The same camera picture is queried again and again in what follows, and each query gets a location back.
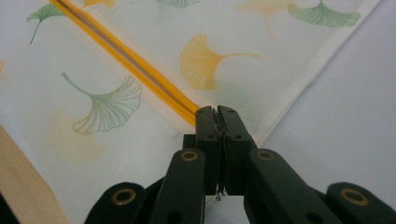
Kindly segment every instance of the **fabric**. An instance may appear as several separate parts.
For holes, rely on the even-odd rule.
[[[260,145],[379,0],[72,2]],[[69,221],[114,184],[161,178],[193,127],[52,4],[0,10],[1,114]]]

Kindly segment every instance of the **white surface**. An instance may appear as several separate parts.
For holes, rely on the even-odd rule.
[[[396,209],[396,1],[383,0],[279,122],[262,147],[311,187],[370,190]],[[248,223],[242,199],[205,210],[205,223]]]

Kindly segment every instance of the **wooden surface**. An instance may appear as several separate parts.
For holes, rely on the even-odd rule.
[[[20,223],[67,223],[49,186],[1,125],[0,191]]]

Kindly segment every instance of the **ginkgo leaf print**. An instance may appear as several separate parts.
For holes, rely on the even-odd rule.
[[[0,61],[0,74],[1,74],[1,70],[3,70],[3,66],[4,66],[3,61]]]
[[[46,4],[45,6],[41,7],[39,10],[36,12],[32,13],[26,21],[31,21],[33,19],[38,19],[38,25],[35,28],[35,33],[37,32],[38,26],[40,23],[45,20],[48,17],[53,17],[53,16],[64,16],[61,10],[59,10],[56,6],[54,6],[51,3]],[[35,33],[33,34],[32,40],[30,41],[30,44],[32,44],[33,39],[35,39]]]
[[[91,5],[98,4],[98,3],[105,4],[106,7],[113,7],[115,2],[116,2],[116,0],[84,0],[83,7],[88,7]]]
[[[187,7],[191,4],[195,4],[199,2],[200,0],[157,0],[157,1],[174,7]]]
[[[70,128],[70,123],[75,120],[62,110],[55,111],[49,121],[49,130],[43,140],[46,148],[50,149],[57,159],[82,164],[99,158],[105,152],[105,147],[95,136],[74,132]]]
[[[271,36],[275,39],[275,33],[269,23],[269,17],[288,9],[288,5],[294,0],[245,0],[245,2],[236,6],[238,11],[248,11],[257,13],[264,17],[265,27]]]
[[[322,0],[316,7],[300,8],[295,4],[290,4],[288,10],[299,20],[330,27],[352,26],[361,17],[358,12],[343,13],[328,8]]]
[[[74,84],[66,73],[62,76],[77,90],[91,97],[89,115],[73,124],[77,133],[107,132],[125,124],[140,105],[142,88],[132,77],[126,77],[122,84],[107,94],[90,94]]]
[[[231,56],[253,56],[257,54],[235,53],[218,55],[206,44],[207,36],[198,35],[181,52],[181,75],[190,85],[199,90],[214,90],[218,87],[215,81],[216,68],[221,60]]]

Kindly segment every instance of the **green ginkgo leaf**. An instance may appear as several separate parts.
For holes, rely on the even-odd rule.
[[[76,133],[107,132],[118,128],[128,121],[140,105],[142,88],[132,77],[126,77],[114,91],[106,94],[90,94],[74,84],[66,73],[62,73],[62,76],[92,100],[89,115],[73,124]]]
[[[157,1],[174,7],[187,7],[191,4],[195,4],[199,2],[200,0],[157,0]]]
[[[352,26],[361,17],[358,12],[343,13],[328,8],[322,0],[316,7],[300,8],[295,4],[290,4],[288,10],[299,20],[330,27]]]
[[[36,12],[32,13],[26,21],[31,21],[33,19],[38,19],[38,25],[35,28],[35,33],[37,32],[38,26],[40,23],[45,20],[48,17],[52,16],[64,16],[61,10],[59,10],[55,5],[52,3],[48,3],[45,6],[41,7],[39,10]],[[30,45],[33,42],[33,39],[35,38],[35,33],[33,34],[32,40],[30,41]]]

